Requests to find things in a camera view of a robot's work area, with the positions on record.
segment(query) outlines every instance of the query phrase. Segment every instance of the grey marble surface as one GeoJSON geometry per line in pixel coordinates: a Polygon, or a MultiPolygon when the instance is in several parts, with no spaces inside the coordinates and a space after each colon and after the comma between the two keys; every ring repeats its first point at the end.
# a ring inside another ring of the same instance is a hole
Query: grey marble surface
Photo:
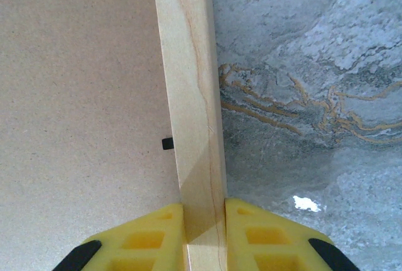
{"type": "Polygon", "coordinates": [[[361,270],[402,270],[401,2],[214,0],[229,194],[361,270]]]}

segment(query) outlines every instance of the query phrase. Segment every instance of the black plastic tab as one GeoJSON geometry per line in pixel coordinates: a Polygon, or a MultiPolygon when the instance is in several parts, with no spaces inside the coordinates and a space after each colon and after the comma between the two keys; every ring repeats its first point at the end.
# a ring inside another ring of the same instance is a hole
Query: black plastic tab
{"type": "Polygon", "coordinates": [[[173,144],[173,137],[162,139],[162,148],[164,150],[171,150],[175,146],[173,144]]]}
{"type": "Polygon", "coordinates": [[[81,271],[101,246],[101,241],[94,240],[75,247],[53,271],[81,271]]]}
{"type": "Polygon", "coordinates": [[[308,242],[333,271],[360,271],[332,244],[318,238],[310,238],[308,242]]]}

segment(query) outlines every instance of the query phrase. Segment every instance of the wood grain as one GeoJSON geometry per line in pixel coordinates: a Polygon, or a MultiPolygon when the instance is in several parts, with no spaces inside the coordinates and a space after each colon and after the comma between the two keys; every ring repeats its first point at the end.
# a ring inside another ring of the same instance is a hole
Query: wood grain
{"type": "Polygon", "coordinates": [[[226,270],[226,191],[212,0],[156,0],[192,270],[226,270]]]}

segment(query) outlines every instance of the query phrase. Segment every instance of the yellow plastic part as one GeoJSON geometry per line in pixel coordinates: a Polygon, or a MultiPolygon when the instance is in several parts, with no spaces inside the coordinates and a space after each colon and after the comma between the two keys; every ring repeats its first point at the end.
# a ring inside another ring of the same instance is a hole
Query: yellow plastic part
{"type": "Polygon", "coordinates": [[[171,204],[98,233],[102,247],[83,271],[184,271],[183,206],[171,204]]]}
{"type": "Polygon", "coordinates": [[[322,233],[238,199],[226,199],[228,271],[331,271],[310,246],[322,233]]]}

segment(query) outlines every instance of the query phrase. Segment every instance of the wooden strip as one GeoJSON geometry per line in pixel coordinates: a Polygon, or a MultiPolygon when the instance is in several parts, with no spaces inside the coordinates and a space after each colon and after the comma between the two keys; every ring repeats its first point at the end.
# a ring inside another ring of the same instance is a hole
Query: wooden strip
{"type": "Polygon", "coordinates": [[[212,0],[156,0],[192,270],[226,270],[225,162],[212,0]]]}

